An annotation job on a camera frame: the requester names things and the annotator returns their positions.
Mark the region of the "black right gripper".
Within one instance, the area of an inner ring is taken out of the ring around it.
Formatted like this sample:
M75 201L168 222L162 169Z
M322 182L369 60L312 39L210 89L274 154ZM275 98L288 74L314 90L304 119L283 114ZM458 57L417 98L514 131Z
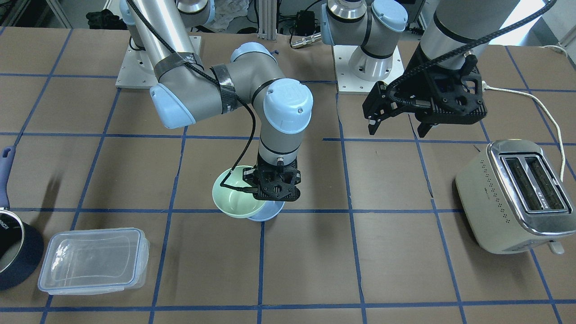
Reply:
M254 167L243 168L243 181L249 185L246 192L257 200L294 202L301 196L297 188L301 182L297 160L272 165L258 156Z

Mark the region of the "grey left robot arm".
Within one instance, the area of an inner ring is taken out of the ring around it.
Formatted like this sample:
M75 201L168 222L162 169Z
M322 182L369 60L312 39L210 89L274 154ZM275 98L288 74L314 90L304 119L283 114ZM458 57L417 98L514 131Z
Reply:
M440 124L471 125L487 115L478 58L488 43L543 16L555 1L504 26L516 0L441 0L405 72L384 78L408 24L407 10L395 0L328 0L322 6L321 35L327 45L356 46L351 68L373 82L363 102L368 131L401 113L413 113L425 137Z

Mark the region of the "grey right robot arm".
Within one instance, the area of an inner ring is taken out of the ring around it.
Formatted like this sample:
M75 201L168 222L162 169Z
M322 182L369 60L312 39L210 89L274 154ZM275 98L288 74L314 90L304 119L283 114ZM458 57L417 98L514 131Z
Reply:
M150 96L166 128L193 125L240 107L253 121L260 119L256 164L241 172L246 186L229 184L230 171L217 184L257 200L299 199L297 153L311 121L309 88L287 78L257 42L239 46L229 63L206 71L175 0L123 0L121 12L152 64L157 84Z

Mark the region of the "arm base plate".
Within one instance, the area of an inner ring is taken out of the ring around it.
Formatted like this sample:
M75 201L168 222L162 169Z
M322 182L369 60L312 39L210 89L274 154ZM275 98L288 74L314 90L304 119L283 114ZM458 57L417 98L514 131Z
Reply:
M391 57L376 59L359 46L333 46L334 67L339 94L368 94L377 81L390 84L405 72L398 47Z
M135 49L136 46L130 38L115 85L121 89L148 90L157 84L153 65L146 51Z

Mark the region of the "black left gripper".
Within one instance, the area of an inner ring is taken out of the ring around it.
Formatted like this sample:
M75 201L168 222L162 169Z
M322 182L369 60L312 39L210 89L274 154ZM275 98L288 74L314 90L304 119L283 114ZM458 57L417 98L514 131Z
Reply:
M477 56L472 51L459 53L455 58L463 58L455 70L435 64L409 78L401 76L402 81L392 87L391 94L408 103L389 99L384 82L376 82L363 102L369 135L375 135L383 120L405 112L414 113L420 121L419 138L426 137L439 124L470 125L483 119L487 109Z

